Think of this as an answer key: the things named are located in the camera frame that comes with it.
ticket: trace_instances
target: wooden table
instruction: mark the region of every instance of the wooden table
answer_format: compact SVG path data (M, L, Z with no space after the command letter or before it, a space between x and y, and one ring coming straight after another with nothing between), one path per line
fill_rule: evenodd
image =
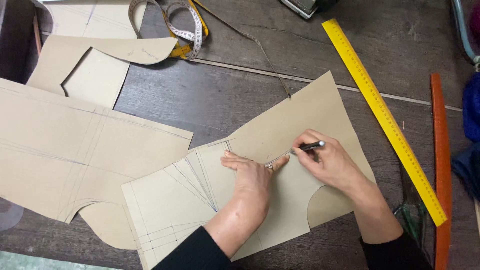
M474 0L464 1L464 8ZM343 0L305 21L277 0L203 0L202 3L242 31L256 36L294 93L331 70L336 83L356 87L321 23L336 18L413 148L431 183L435 179L429 75L439 72L448 106L461 108L472 68L462 55L447 1ZM257 45L200 9L211 35L200 59L210 64L169 59L152 66L132 64L115 106L124 113L195 133L191 147L221 139L282 101L279 80ZM174 12L173 24L193 30L187 11ZM148 5L141 33L166 37L159 9ZM254 72L230 68L239 66ZM389 206L402 201L398 158L363 96L340 89L377 183ZM470 142L462 113L447 110L452 155ZM353 213L313 228L306 235L233 263L233 269L367 269ZM434 225L429 221L427 249L434 255ZM67 225L26 210L13 229L0 233L0 249L27 255L119 269L139 269L135 251L114 249L77 216ZM450 269L476 269L480 238L473 202L453 176Z

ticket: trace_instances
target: blue hose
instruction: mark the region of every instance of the blue hose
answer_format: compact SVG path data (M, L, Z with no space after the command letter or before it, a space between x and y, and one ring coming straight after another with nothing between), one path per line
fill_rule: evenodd
M460 31L463 48L465 49L465 52L467 53L468 57L472 59L475 65L480 64L480 56L476 55L473 52L472 47L470 46L470 42L468 40L467 27L465 26L465 18L463 15L462 4L460 3L460 0L452 0L452 1L453 1L453 7L454 7L453 9L454 9L454 16L456 19L456 25L458 30Z

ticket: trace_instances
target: blue yarn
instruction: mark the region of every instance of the blue yarn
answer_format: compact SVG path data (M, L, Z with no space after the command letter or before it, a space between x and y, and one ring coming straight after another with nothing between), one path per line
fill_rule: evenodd
M475 72L463 92L463 129L467 138L480 142L480 72Z
M480 143L453 158L452 171L462 180L468 195L480 201Z

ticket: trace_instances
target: right hand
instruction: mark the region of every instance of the right hand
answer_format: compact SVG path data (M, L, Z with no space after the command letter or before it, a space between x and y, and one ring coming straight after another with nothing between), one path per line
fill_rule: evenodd
M300 145L324 141L325 146L304 152ZM293 142L300 164L318 180L333 186L347 195L369 182L340 143L318 131L307 129Z

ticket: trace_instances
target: sleeve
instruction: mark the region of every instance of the sleeve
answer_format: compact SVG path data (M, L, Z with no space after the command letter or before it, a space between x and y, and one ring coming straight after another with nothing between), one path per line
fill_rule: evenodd
M200 226L153 270L224 270L229 258Z
M388 243L367 244L360 239L370 270L432 270L416 242L407 234Z

